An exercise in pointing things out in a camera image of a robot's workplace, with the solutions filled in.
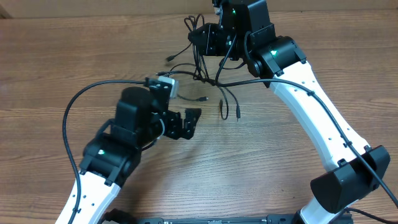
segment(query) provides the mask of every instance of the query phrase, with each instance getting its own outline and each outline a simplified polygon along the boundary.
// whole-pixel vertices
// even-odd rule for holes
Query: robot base
[[[295,214],[268,215],[266,217],[244,218],[188,218],[188,219],[163,219],[140,218],[136,219],[126,212],[112,210],[104,215],[98,224],[291,224],[295,222]],[[345,213],[331,224],[354,224],[352,215]]]

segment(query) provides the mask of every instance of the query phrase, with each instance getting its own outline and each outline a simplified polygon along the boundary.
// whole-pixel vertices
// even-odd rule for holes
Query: tangled wires
[[[188,17],[186,17],[184,19],[184,23],[185,23],[186,27],[188,28],[188,30],[190,32],[192,32],[192,31],[197,29],[198,21],[200,20],[200,18],[202,19],[202,24],[204,25],[205,24],[205,17],[202,14],[199,14],[196,17],[195,16],[188,16]],[[192,75],[194,80],[199,80],[199,81],[202,81],[203,83],[209,82],[209,80],[212,80],[209,77],[208,70],[207,70],[207,67],[206,67],[206,62],[205,62],[205,59],[204,59],[203,55],[199,54],[199,51],[197,51],[196,46],[194,44],[192,44],[192,43],[190,43],[187,47],[185,47],[179,53],[167,57],[166,61],[170,62],[175,57],[177,57],[178,55],[182,54],[184,51],[189,49],[191,46],[192,46],[192,52],[193,52],[193,60],[194,60],[195,63],[180,63],[180,64],[175,65],[174,67],[172,67],[169,72],[159,72],[158,75],[159,76],[163,75],[163,76],[169,77],[170,75],[177,74],[177,73],[179,73],[179,74],[187,74],[189,72],[184,73],[183,71],[174,71],[174,69],[179,67],[179,66],[181,66],[181,65],[190,65],[190,66],[195,67],[195,71],[193,73],[189,73],[189,75]],[[222,69],[227,69],[227,70],[239,69],[239,68],[243,67],[243,65],[245,65],[245,63],[243,62],[240,66],[238,66],[236,68],[224,68],[224,64],[225,64],[225,61],[227,59],[228,59],[228,56],[226,56],[223,59],[223,61],[220,62],[220,67],[219,67],[219,70],[217,72],[218,75],[220,75],[220,72],[221,72]],[[226,96],[226,93],[225,93],[225,90],[226,90],[235,100],[235,103],[236,103],[236,118],[237,118],[237,120],[239,120],[239,118],[241,118],[241,110],[240,110],[239,102],[238,102],[238,99],[236,98],[236,96],[227,87],[218,86],[218,89],[223,94],[225,105],[226,105],[226,114],[224,116],[224,114],[223,114],[224,101],[220,100],[219,108],[220,108],[221,118],[223,120],[227,120],[228,119],[228,115],[229,115],[229,104],[228,104],[228,99],[227,99],[227,96]],[[198,98],[198,99],[194,99],[194,100],[193,99],[188,99],[188,98],[180,96],[180,95],[178,95],[178,97],[183,99],[183,100],[188,100],[188,101],[206,101],[208,99],[206,96]]]

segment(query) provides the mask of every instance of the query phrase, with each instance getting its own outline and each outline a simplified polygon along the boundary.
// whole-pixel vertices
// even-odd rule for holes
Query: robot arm
[[[81,199],[79,211],[73,223],[97,224],[109,204],[118,196],[120,186],[113,183],[105,185],[106,179],[99,175],[87,172],[80,175]],[[73,186],[68,202],[62,210],[55,224],[67,224],[76,203],[77,184]]]
[[[344,134],[364,160],[382,178],[390,161],[382,146],[372,149],[340,115],[318,84],[305,54],[290,37],[276,37],[265,0],[213,0],[220,15],[218,24],[205,24],[188,39],[202,55],[242,58],[249,72],[259,78],[283,79],[314,91],[326,104]],[[73,223],[97,224],[100,216],[141,159],[141,148],[161,135],[173,139],[193,136],[200,110],[179,113],[167,110],[176,95],[174,80],[147,79],[143,89],[123,91],[110,122],[111,134],[102,133],[90,142],[81,167],[82,196]],[[285,83],[266,83],[292,110],[314,143],[327,173],[311,181],[312,201],[303,207],[294,223],[328,223],[342,209],[378,188],[378,183],[348,149],[330,117],[307,92]],[[76,184],[56,224],[68,223],[76,199]]]
[[[140,163],[145,145],[161,135],[172,139],[193,137],[201,109],[186,109],[184,120],[180,113],[168,110],[169,99],[177,96],[178,82],[167,77],[147,78],[144,86],[149,90],[123,90],[115,118],[107,121],[85,147],[80,163],[80,204],[72,224],[98,223]],[[109,134],[104,132],[108,126]],[[56,224],[69,223],[77,188],[75,182]]]

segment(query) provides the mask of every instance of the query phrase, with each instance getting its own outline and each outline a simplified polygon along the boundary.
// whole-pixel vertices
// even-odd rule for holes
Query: white arm link
[[[112,186],[105,185],[105,179],[91,172],[80,175],[81,197],[80,212],[76,214],[73,224],[97,224],[102,214],[118,195],[120,187],[115,183]],[[62,210],[55,224],[67,224],[72,210],[75,207],[77,196],[76,182],[69,196],[68,202]]]
[[[297,62],[285,68],[283,75],[274,78],[292,81],[314,91],[329,108],[347,138],[353,143],[354,148],[360,154],[365,153],[364,146],[367,146],[368,143],[348,125],[326,96],[308,62],[305,64]],[[349,162],[356,158],[353,152],[345,147],[340,133],[316,99],[308,96],[304,90],[288,84],[271,83],[271,89],[290,108],[303,126],[315,145],[327,172],[336,169],[338,161],[341,159]],[[337,214],[327,212],[314,197],[308,205],[301,209],[300,216],[306,224],[326,224]]]

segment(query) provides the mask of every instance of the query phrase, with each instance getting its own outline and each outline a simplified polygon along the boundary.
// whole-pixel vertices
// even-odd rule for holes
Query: wooden table
[[[54,223],[72,188],[61,122],[70,98],[108,79],[143,80],[170,65],[164,58],[187,44],[185,15],[0,21],[0,223]],[[216,17],[207,15],[209,22]],[[303,48],[318,81],[352,127],[392,162],[384,180],[398,195],[398,11],[271,13],[278,35]],[[220,58],[208,58],[215,74]],[[237,63],[228,62],[232,67]],[[202,108],[195,137],[163,138],[143,153],[110,208],[137,217],[254,217],[294,213],[312,198],[310,181],[325,171],[288,108],[263,84],[231,88],[242,119],[222,121],[221,93],[185,75],[171,110]],[[246,67],[221,80],[247,80]],[[105,85],[73,106],[68,137],[77,163],[82,150],[128,85]],[[398,212],[383,190],[356,208],[390,220]],[[357,223],[372,223],[355,215]]]

